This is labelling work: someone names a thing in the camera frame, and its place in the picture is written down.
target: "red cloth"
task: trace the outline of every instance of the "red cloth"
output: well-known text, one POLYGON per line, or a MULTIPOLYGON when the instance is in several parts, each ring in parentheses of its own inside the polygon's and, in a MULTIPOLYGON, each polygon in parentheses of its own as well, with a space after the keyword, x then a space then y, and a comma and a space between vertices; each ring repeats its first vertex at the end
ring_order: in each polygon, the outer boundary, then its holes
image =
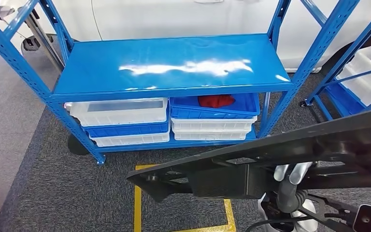
POLYGON ((200 106, 210 108, 220 108, 235 102, 234 98, 229 94, 199 96, 198 99, 200 106))

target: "blue plastic bin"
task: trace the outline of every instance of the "blue plastic bin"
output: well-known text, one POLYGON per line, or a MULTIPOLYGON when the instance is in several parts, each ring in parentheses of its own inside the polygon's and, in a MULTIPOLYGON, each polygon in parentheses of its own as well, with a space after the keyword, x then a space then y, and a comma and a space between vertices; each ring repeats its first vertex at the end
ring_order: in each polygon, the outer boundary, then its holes
POLYGON ((82 127, 91 138, 111 137, 121 135, 135 134, 154 134, 165 133, 169 130, 170 123, 170 107, 167 106, 167 120, 165 122, 126 124, 126 125, 109 125, 109 126, 94 126, 82 127))
POLYGON ((348 111, 349 114, 357 114, 365 109, 365 106, 360 99, 341 83, 329 85, 326 89, 329 94, 348 111))
POLYGON ((170 98, 171 117, 178 119, 249 119, 259 115, 257 93, 232 94, 235 102, 220 108, 201 107, 198 97, 170 98))

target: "white plastic bin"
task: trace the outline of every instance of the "white plastic bin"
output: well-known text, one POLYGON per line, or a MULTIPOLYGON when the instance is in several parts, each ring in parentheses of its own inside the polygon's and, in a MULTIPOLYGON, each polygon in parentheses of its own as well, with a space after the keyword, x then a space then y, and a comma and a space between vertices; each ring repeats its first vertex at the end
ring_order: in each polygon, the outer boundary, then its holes
POLYGON ((100 147, 163 143, 163 142, 168 142, 170 140, 170 124, 169 124, 169 130, 165 133, 136 134, 136 135, 100 137, 100 138, 91 138, 89 136, 89 138, 95 141, 97 146, 100 146, 100 147))
MULTIPOLYGON (((356 52, 351 62, 345 65, 337 79, 343 79, 371 70, 371 46, 356 52)), ((352 91, 360 101, 368 106, 371 104, 371 74, 341 82, 344 87, 352 91)))
POLYGON ((73 102, 70 115, 84 127, 164 122, 167 98, 73 102))
POLYGON ((171 118, 174 133, 250 132, 257 116, 251 119, 176 119, 171 118))
POLYGON ((245 140, 248 132, 174 132, 175 140, 245 140))

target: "carpet floor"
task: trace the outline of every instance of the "carpet floor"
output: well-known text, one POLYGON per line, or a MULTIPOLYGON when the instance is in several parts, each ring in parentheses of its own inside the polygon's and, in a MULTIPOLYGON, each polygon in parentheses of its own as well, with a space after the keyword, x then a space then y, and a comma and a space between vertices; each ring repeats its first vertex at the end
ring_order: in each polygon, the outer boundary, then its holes
MULTIPOLYGON (((272 133, 317 123, 311 108, 300 108, 299 102, 320 80, 319 74, 308 78, 272 133)), ((278 94, 273 94, 272 105, 278 97, 278 94)), ((320 111, 317 108, 313 110, 319 120, 323 120, 320 111)), ((76 156, 68 151, 68 134, 45 109, 0 212, 0 231, 133 231, 135 199, 134 186, 126 180, 129 171, 136 165, 159 164, 218 148, 109 153, 106 164, 98 166, 90 155, 76 156)), ((371 188, 321 190, 317 193, 355 206, 371 204, 371 188)), ((230 223, 223 200, 172 195, 157 204, 143 193, 141 204, 143 232, 182 231, 230 223)), ((236 231, 243 232, 259 220, 254 200, 231 200, 231 208, 236 231)), ((318 231, 329 230, 320 225, 318 231)))

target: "yellow floor tape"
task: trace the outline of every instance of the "yellow floor tape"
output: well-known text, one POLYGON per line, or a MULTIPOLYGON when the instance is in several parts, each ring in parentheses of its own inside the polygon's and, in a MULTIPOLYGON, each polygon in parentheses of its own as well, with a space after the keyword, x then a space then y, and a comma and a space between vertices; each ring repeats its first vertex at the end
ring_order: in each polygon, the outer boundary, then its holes
MULTIPOLYGON (((136 170, 153 167, 156 164, 137 165, 136 170)), ((184 230, 178 232, 236 232, 234 214, 232 212, 231 201, 224 199, 224 207, 227 215, 227 225, 205 227, 199 229, 184 230)), ((134 187, 134 232, 142 231, 142 189, 134 187)))

